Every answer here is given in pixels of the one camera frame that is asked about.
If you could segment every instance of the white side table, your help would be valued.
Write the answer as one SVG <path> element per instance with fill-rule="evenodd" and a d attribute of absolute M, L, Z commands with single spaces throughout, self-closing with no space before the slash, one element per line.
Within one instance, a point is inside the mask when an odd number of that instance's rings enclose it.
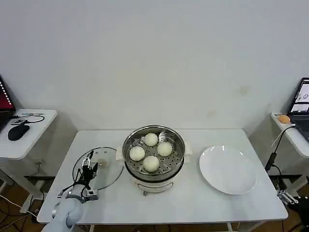
<path fill-rule="evenodd" d="M 31 184 L 26 178 L 18 173 L 18 170 L 14 170 L 8 163 L 9 160 L 21 160 L 23 159 L 28 152 L 33 148 L 38 139 L 42 136 L 44 131 L 48 128 L 48 126 L 52 123 L 52 121 L 57 116 L 56 110 L 40 110 L 40 109 L 19 109 L 16 111 L 16 115 L 22 116 L 23 113 L 41 113 L 45 117 L 42 122 L 32 123 L 30 124 L 30 129 L 25 133 L 25 135 L 17 140 L 10 141 L 8 139 L 9 130 L 14 127 L 9 122 L 3 130 L 0 131 L 0 170 L 2 170 L 5 174 L 7 174 L 12 180 L 14 180 L 17 184 L 27 190 L 30 195 L 25 201 L 21 212 L 24 213 L 25 210 L 31 204 L 31 198 L 33 199 L 43 199 L 43 194 L 40 191 L 42 187 L 43 181 L 38 181 L 36 186 Z"/>
<path fill-rule="evenodd" d="M 271 117 L 272 119 L 275 121 L 275 123 L 278 125 L 278 127 L 280 128 L 280 130 L 284 130 L 287 127 L 289 127 L 291 125 L 290 124 L 284 124 L 281 123 L 278 120 L 278 116 L 281 115 L 282 113 L 280 112 L 273 112 L 271 113 Z M 287 137 L 287 139 L 290 141 L 290 143 L 293 145 L 293 147 L 296 149 L 296 151 L 303 157 L 305 158 L 309 158 L 309 142 L 302 136 L 302 134 L 298 131 L 298 129 L 296 128 L 290 128 L 288 129 L 285 133 L 285 136 Z M 302 173 L 302 176 L 300 178 L 298 178 L 295 182 L 293 182 L 292 184 L 289 184 L 287 186 L 286 191 L 293 194 L 293 195 L 297 195 L 297 192 L 300 188 L 302 188 L 303 186 L 305 186 L 307 184 L 307 178 L 306 176 L 309 176 L 309 170 L 305 170 Z"/>

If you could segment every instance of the steamed bun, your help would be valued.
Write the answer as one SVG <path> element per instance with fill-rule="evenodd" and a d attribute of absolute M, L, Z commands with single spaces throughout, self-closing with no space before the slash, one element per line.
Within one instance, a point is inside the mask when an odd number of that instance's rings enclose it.
<path fill-rule="evenodd" d="M 154 146 L 158 143 L 158 136 L 154 133 L 146 134 L 145 143 L 147 146 Z"/>
<path fill-rule="evenodd" d="M 151 173 L 151 172 L 158 170 L 160 166 L 160 162 L 157 157 L 148 156 L 146 159 L 144 159 L 143 166 L 146 171 Z"/>
<path fill-rule="evenodd" d="M 130 158 L 134 161 L 140 161 L 144 156 L 145 151 L 142 147 L 136 146 L 130 150 Z"/>
<path fill-rule="evenodd" d="M 169 142 L 163 142 L 158 145 L 158 154 L 161 156 L 169 156 L 173 151 L 173 147 Z"/>

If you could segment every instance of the white table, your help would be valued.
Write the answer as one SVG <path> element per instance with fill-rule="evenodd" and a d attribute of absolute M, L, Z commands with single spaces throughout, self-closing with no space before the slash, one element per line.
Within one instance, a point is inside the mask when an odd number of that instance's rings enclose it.
<path fill-rule="evenodd" d="M 275 123 L 278 125 L 278 127 L 282 131 L 286 129 L 287 127 L 291 126 L 292 123 L 289 123 L 289 124 L 281 123 L 278 120 L 279 115 L 281 115 L 281 113 L 271 113 L 272 119 L 275 121 Z M 309 142 L 298 131 L 298 129 L 290 128 L 284 134 L 301 156 L 305 158 L 309 158 Z M 292 194 L 293 196 L 296 196 L 297 191 L 307 184 L 306 176 L 308 175 L 309 175 L 309 170 L 304 170 L 304 172 L 302 173 L 302 176 L 298 178 L 295 182 L 293 182 L 292 184 L 287 183 L 288 186 L 287 186 L 286 191 Z"/>
<path fill-rule="evenodd" d="M 131 131 L 79 131 L 49 190 L 38 221 L 47 223 L 59 202 L 59 192 L 72 184 L 76 160 L 98 146 L 117 148 Z M 143 196 L 126 169 L 119 179 L 100 190 L 99 200 L 84 205 L 79 224 L 156 224 L 214 223 L 278 220 L 288 217 L 276 196 L 268 175 L 243 130 L 177 130 L 192 146 L 190 163 L 185 163 L 172 189 Z M 230 145 L 247 154 L 255 163 L 258 180 L 255 188 L 240 196 L 227 195 L 210 186 L 202 177 L 198 159 L 212 145 Z"/>
<path fill-rule="evenodd" d="M 292 123 L 289 124 L 281 123 L 278 120 L 279 115 L 281 115 L 281 113 L 271 113 L 272 119 L 275 121 L 275 123 L 282 131 L 287 127 L 289 127 Z M 299 133 L 298 129 L 296 128 L 288 129 L 284 134 L 301 156 L 309 158 L 309 142 L 302 136 L 301 133 Z"/>
<path fill-rule="evenodd" d="M 14 127 L 9 122 L 1 131 L 0 131 L 0 170 L 7 174 L 12 180 L 17 184 L 27 190 L 29 195 L 29 200 L 32 195 L 34 199 L 42 199 L 43 195 L 40 191 L 40 186 L 42 182 L 37 183 L 36 186 L 31 184 L 26 178 L 18 173 L 18 170 L 14 170 L 8 163 L 9 160 L 21 160 L 23 159 L 28 152 L 33 148 L 38 139 L 42 136 L 44 131 L 52 123 L 52 121 L 57 116 L 56 110 L 36 110 L 36 109 L 19 109 L 16 111 L 16 115 L 23 116 L 23 113 L 43 113 L 45 119 L 42 122 L 31 123 L 30 129 L 24 134 L 22 138 L 17 141 L 10 141 L 8 139 L 9 130 Z M 29 117 L 29 121 L 38 121 L 41 117 Z M 29 201 L 23 206 L 21 212 L 29 206 Z"/>

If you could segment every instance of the glass lid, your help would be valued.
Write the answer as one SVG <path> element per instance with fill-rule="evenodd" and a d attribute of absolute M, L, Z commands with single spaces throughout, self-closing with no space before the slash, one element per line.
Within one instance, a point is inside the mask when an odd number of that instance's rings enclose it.
<path fill-rule="evenodd" d="M 116 149 L 111 147 L 97 147 L 84 153 L 75 163 L 72 177 L 73 180 L 80 177 L 78 169 L 82 169 L 82 162 L 85 157 L 88 157 L 90 152 L 93 151 L 93 157 L 91 159 L 91 167 L 94 167 L 98 163 L 97 176 L 90 181 L 90 187 L 93 190 L 104 189 L 112 185 L 120 176 L 123 166 L 116 160 Z"/>

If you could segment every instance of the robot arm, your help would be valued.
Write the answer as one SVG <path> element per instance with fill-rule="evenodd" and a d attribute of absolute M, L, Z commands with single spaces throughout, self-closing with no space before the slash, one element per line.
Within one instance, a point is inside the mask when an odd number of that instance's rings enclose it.
<path fill-rule="evenodd" d="M 57 208 L 54 219 L 42 232 L 69 232 L 83 216 L 83 205 L 78 199 L 66 198 Z"/>
<path fill-rule="evenodd" d="M 42 232 L 72 231 L 73 226 L 83 216 L 83 204 L 87 201 L 98 199 L 97 192 L 89 186 L 90 181 L 96 176 L 98 170 L 97 163 L 91 167 L 92 156 L 93 151 L 88 157 L 84 158 L 81 177 L 72 184 L 72 189 L 68 192 L 66 198 L 60 201 L 53 220 L 43 228 Z M 62 190 L 58 197 L 62 198 L 62 194 L 67 189 Z"/>

